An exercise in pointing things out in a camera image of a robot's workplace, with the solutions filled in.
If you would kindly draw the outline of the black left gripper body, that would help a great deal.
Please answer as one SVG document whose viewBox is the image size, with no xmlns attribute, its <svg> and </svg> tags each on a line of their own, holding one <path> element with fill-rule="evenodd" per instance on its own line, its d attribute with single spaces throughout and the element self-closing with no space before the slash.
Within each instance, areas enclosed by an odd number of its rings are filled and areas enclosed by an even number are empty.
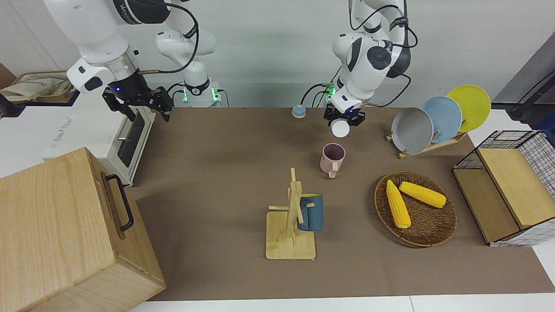
<svg viewBox="0 0 555 312">
<path fill-rule="evenodd" d="M 360 110 L 361 108 L 350 107 L 345 112 L 340 112 L 339 109 L 335 108 L 333 105 L 329 105 L 329 112 L 335 113 L 335 119 L 349 120 L 350 115 L 361 113 Z"/>
</svg>

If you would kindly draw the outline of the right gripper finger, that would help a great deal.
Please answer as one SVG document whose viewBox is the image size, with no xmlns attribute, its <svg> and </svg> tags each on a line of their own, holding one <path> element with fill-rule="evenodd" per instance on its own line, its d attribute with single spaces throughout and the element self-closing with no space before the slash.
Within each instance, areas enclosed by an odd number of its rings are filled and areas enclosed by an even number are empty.
<svg viewBox="0 0 555 312">
<path fill-rule="evenodd" d="M 118 98 L 114 95 L 113 91 L 109 88 L 105 88 L 103 91 L 103 99 L 107 103 L 108 107 L 113 112 L 120 112 L 125 115 L 127 119 L 134 122 L 136 119 L 136 114 L 129 107 L 129 104 L 120 103 Z"/>
<path fill-rule="evenodd" d="M 170 112 L 172 111 L 172 98 L 165 87 L 151 90 L 151 109 L 159 112 L 165 122 L 169 122 Z"/>
</svg>

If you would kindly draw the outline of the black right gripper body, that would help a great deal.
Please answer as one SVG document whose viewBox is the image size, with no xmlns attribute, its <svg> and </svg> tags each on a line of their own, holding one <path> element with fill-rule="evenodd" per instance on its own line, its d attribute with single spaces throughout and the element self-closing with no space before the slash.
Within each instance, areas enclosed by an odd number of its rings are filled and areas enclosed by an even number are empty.
<svg viewBox="0 0 555 312">
<path fill-rule="evenodd" d="M 109 83 L 109 106 L 118 105 L 117 99 L 129 105 L 150 105 L 151 89 L 145 78 L 137 71 L 129 77 Z"/>
</svg>

